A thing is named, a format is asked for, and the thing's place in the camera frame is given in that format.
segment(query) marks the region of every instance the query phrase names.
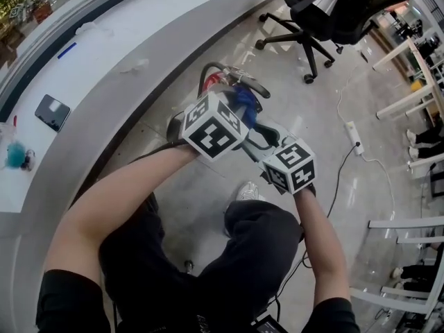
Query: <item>shiny floor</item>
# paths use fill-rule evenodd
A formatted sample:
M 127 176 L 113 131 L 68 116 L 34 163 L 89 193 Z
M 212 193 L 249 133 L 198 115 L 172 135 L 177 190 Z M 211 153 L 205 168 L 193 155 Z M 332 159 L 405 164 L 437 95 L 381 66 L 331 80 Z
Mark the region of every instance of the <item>shiny floor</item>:
M 314 150 L 318 158 L 315 185 L 325 211 L 334 196 L 339 166 L 351 149 L 336 112 L 344 88 L 339 106 L 341 114 L 346 121 L 355 121 L 366 158 L 377 158 L 387 168 L 393 183 L 395 218 L 419 217 L 422 179 L 412 180 L 407 171 L 409 143 L 405 130 L 425 130 L 424 119 L 421 114 L 410 118 L 401 114 L 382 121 L 375 117 L 376 111 L 407 95 L 409 86 L 392 64 L 387 64 L 383 72 L 371 69 L 371 65 L 384 56 L 371 37 L 363 39 L 359 46 L 346 46 L 341 55 L 336 53 L 333 43 L 323 43 L 336 62 L 326 69 L 325 58 L 316 54 L 319 76 L 314 84 L 304 84 L 302 76 L 309 73 L 309 65 L 299 44 L 269 44 L 263 51 L 254 48 L 259 38 L 288 33 L 272 20 L 259 23 L 258 16 L 266 11 L 289 18 L 283 0 L 275 0 L 209 48 L 140 119 L 102 176 L 165 143 L 166 126 L 177 107 L 197 97 L 203 65 L 220 61 L 245 69 L 268 88 L 272 97 L 261 100 L 264 107 L 261 117 L 280 123 Z M 279 195 L 259 175 L 259 168 L 247 155 L 236 151 L 215 163 L 200 157 L 168 179 L 155 194 L 166 230 L 164 249 L 172 262 L 182 268 L 184 260 L 192 259 L 196 265 L 194 273 L 199 274 L 221 254 L 227 241 L 223 235 L 222 212 L 233 191 L 245 180 L 255 181 L 262 196 L 297 216 L 292 197 Z M 395 243 L 398 235 L 411 237 L 417 232 L 367 229 L 369 220 L 389 219 L 392 212 L 389 184 L 382 167 L 351 155 L 341 173 L 330 219 L 343 244 L 352 286 L 379 293 L 394 266 L 413 264 L 417 260 L 419 250 L 414 245 Z M 436 212 L 425 203 L 423 215 L 432 216 Z M 303 251 L 302 245 L 295 260 L 300 259 Z M 313 273 L 300 268 L 281 296 L 281 323 L 289 332 L 300 332 L 304 327 L 312 310 L 313 294 Z M 353 305 L 357 322 L 365 332 L 381 307 L 359 300 L 353 300 Z M 275 305 L 270 307 L 270 313 L 275 315 Z M 390 332 L 400 314 L 392 315 L 384 326 L 381 326 L 383 320 L 376 322 L 369 332 Z

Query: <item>smartphone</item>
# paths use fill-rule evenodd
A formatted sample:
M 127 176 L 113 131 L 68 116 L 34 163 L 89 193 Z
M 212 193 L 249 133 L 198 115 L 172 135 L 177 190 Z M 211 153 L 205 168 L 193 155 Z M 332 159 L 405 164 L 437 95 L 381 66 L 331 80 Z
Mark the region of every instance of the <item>smartphone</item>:
M 68 106 L 52 96 L 45 95 L 35 111 L 35 116 L 56 132 L 60 132 L 70 112 Z

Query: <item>black sleeve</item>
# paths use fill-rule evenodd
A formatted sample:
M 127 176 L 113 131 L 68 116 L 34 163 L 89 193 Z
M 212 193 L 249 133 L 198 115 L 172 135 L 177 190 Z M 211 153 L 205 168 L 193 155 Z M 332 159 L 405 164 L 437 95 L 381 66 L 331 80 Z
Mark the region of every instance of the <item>black sleeve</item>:
M 36 324 L 41 333 L 110 333 L 101 288 L 82 275 L 64 270 L 44 274 Z
M 330 298 L 318 304 L 302 333 L 359 333 L 352 304 L 345 298 Z

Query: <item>chair base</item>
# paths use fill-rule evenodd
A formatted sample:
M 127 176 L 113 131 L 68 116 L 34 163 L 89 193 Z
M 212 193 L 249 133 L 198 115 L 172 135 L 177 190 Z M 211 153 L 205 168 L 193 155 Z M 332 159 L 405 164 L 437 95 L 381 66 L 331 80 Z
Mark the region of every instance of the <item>chair base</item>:
M 287 20 L 280 19 L 279 17 L 266 13 L 260 15 L 260 22 L 265 22 L 268 18 L 276 21 L 281 26 L 285 27 L 289 30 L 290 34 L 281 35 L 275 37 L 269 37 L 265 40 L 258 40 L 256 42 L 255 48 L 262 50 L 265 45 L 268 43 L 276 43 L 276 42 L 297 42 L 304 47 L 305 54 L 307 55 L 308 63 L 310 64 L 311 74 L 304 75 L 304 81 L 306 84 L 311 84 L 314 82 L 314 79 L 318 76 L 318 70 L 316 68 L 316 61 L 314 60 L 313 48 L 315 48 L 319 53 L 323 54 L 328 60 L 324 63 L 326 68 L 330 68 L 333 65 L 334 58 L 328 53 L 318 41 L 316 41 L 311 35 L 300 30 L 296 26 L 291 25 Z

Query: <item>white cube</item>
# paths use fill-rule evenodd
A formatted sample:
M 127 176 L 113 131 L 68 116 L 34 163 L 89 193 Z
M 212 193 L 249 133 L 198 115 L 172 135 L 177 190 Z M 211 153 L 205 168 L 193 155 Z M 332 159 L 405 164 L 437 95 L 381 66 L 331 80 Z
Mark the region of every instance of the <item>white cube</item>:
M 289 193 L 296 193 L 316 177 L 316 156 L 301 138 L 263 160 L 268 180 Z
M 211 162 L 231 151 L 248 128 L 214 92 L 185 110 L 182 137 Z

